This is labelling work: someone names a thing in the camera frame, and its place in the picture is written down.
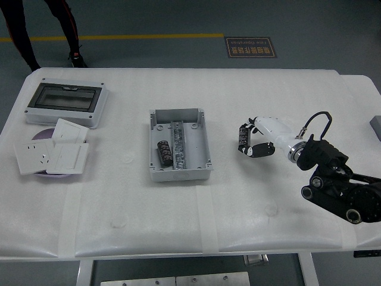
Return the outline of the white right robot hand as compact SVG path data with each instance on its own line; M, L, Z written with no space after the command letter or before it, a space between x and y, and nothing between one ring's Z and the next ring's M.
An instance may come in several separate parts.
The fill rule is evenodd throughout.
M250 146L251 134L259 132L268 142ZM256 117L239 128L238 150L250 158L266 157L280 148L287 158L294 152L294 146L301 141L295 139L292 130L274 117Z

